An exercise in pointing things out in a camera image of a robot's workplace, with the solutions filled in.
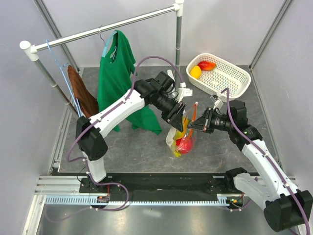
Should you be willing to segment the red apple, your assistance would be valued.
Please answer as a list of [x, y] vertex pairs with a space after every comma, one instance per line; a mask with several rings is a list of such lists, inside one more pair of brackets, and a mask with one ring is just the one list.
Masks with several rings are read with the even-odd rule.
[[187, 154], [189, 153], [193, 148], [193, 141], [191, 138], [189, 139], [178, 139], [176, 140], [176, 150], [180, 154]]

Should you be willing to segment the yellow green mango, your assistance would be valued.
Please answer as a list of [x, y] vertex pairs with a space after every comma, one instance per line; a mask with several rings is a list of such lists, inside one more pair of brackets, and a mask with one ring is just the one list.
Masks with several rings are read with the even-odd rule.
[[174, 135], [174, 140], [182, 139], [185, 136], [189, 122], [190, 122], [190, 119], [188, 119], [188, 118], [183, 119], [183, 131], [181, 132], [181, 131], [177, 130], [175, 132], [175, 135]]

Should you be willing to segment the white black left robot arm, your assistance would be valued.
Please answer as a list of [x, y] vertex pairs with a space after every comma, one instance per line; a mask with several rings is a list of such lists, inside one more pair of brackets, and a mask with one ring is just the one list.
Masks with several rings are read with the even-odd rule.
[[185, 104], [171, 98], [169, 89], [174, 80], [160, 72], [154, 79], [137, 80], [121, 98], [102, 112], [90, 118], [80, 117], [76, 124], [76, 138], [83, 155], [87, 159], [92, 177], [90, 187], [96, 192], [107, 188], [104, 155], [108, 150], [105, 137], [121, 121], [147, 105], [154, 105], [161, 111], [164, 121], [179, 131], [183, 131], [183, 111]]

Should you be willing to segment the clear zip top bag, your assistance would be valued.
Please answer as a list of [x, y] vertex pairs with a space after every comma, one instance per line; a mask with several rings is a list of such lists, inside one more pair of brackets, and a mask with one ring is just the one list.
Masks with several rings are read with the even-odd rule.
[[188, 124], [196, 119], [198, 102], [186, 112], [184, 111], [182, 116], [183, 131], [172, 127], [166, 137], [166, 144], [172, 152], [172, 155], [176, 158], [182, 155], [190, 153], [193, 149], [196, 141], [196, 132], [188, 128]]

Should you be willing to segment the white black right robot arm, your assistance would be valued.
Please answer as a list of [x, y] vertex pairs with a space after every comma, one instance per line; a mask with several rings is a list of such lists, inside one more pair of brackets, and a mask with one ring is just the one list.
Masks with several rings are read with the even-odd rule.
[[228, 192], [239, 190], [246, 194], [262, 209], [266, 222], [275, 232], [304, 224], [307, 234], [310, 233], [308, 221], [313, 196], [308, 190], [301, 191], [280, 168], [262, 135], [248, 123], [244, 102], [229, 102], [226, 114], [208, 107], [188, 127], [209, 134], [214, 130], [226, 131], [230, 140], [250, 160], [263, 180], [262, 184], [258, 183], [241, 167], [229, 170], [224, 180]]

